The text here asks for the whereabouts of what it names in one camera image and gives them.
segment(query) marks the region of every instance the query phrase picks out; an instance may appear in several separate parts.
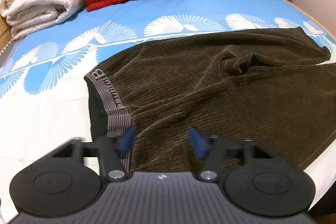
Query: black circular motor housing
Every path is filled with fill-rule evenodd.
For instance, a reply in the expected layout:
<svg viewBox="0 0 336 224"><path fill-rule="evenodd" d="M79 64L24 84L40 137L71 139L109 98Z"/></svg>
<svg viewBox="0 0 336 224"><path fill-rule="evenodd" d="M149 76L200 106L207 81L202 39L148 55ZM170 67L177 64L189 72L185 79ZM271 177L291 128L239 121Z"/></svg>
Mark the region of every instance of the black circular motor housing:
<svg viewBox="0 0 336 224"><path fill-rule="evenodd" d="M99 176L69 158L49 158L15 175L9 186L16 208L38 217L76 213L92 203L101 190Z"/></svg>
<svg viewBox="0 0 336 224"><path fill-rule="evenodd" d="M282 160L258 159L227 175L224 190L238 207L265 217L307 211L315 196L313 180Z"/></svg>

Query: mattress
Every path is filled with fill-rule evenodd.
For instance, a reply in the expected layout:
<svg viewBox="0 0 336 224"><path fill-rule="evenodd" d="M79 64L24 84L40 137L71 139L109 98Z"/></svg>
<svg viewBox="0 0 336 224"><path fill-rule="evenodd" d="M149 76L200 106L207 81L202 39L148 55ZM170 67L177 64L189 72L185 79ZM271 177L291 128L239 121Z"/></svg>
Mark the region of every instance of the mattress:
<svg viewBox="0 0 336 224"><path fill-rule="evenodd" d="M9 221L13 176L73 137L91 140L84 75L102 60L146 41L256 28L303 30L332 53L336 42L282 0L133 0L87 12L15 42L0 68L0 197ZM98 172L96 159L85 165ZM336 142L306 170L314 205L336 180Z"/></svg>

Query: bed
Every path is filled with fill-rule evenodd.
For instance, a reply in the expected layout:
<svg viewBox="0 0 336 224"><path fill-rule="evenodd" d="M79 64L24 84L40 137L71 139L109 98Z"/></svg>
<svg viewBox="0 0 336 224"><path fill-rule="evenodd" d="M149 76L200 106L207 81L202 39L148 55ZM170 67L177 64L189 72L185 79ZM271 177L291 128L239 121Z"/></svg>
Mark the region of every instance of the bed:
<svg viewBox="0 0 336 224"><path fill-rule="evenodd" d="M0 197L6 221L16 215L13 176L72 137L91 140L84 75L133 45L170 37L255 28L302 27L336 62L336 42L312 17L285 0L134 0L87 12L8 43L0 21ZM334 141L306 170L314 205L336 180ZM98 172L95 159L85 165Z"/></svg>

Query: silver bolt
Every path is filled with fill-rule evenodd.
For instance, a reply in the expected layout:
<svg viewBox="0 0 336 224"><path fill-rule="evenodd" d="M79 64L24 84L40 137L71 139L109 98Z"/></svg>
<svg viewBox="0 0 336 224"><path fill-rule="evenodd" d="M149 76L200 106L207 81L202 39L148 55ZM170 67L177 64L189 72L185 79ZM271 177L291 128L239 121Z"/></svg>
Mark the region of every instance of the silver bolt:
<svg viewBox="0 0 336 224"><path fill-rule="evenodd" d="M213 180L217 178L217 174L212 171L203 171L200 176L202 179L206 179L206 180Z"/></svg>
<svg viewBox="0 0 336 224"><path fill-rule="evenodd" d="M125 176L125 173L121 170L112 170L109 172L109 177L112 179L121 179Z"/></svg>

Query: wooden bed frame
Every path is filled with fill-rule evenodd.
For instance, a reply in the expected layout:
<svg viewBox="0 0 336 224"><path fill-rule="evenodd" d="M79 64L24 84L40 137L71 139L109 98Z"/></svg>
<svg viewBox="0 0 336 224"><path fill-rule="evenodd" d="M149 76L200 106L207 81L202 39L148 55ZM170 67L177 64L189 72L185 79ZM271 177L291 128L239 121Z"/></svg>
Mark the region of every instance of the wooden bed frame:
<svg viewBox="0 0 336 224"><path fill-rule="evenodd" d="M287 0L283 0L290 4L291 6L295 7L297 10L301 11L304 15L309 17L311 20L313 20L315 23L317 23L320 27L322 27L326 32L334 39L336 40L336 37L332 35L323 25L321 25L318 21L316 21L312 16L295 6L294 4L290 3ZM4 49L4 47L8 44L8 42L11 40L11 26L9 26L6 23L6 20L2 17L0 17L0 52ZM334 224L336 221L336 214L323 216L317 219L319 224Z"/></svg>

